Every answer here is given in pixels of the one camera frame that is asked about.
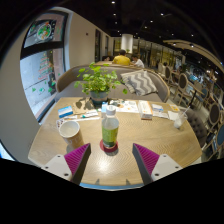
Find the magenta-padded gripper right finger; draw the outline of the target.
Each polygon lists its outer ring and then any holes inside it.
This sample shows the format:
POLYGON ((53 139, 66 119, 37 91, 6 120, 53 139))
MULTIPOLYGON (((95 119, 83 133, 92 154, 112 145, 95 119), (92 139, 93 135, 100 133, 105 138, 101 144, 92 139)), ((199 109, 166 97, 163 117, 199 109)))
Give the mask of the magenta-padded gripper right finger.
POLYGON ((182 169, 182 167, 167 154, 159 155, 136 143, 133 144, 132 153, 137 162, 144 185, 182 169))

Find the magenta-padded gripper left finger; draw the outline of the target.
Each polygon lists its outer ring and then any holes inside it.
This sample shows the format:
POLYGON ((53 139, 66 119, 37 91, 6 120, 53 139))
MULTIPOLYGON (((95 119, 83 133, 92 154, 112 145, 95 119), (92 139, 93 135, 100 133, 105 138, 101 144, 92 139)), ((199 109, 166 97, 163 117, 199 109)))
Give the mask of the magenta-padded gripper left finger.
POLYGON ((79 185, 90 154, 91 144, 88 143, 66 155, 57 154, 42 169, 79 185))

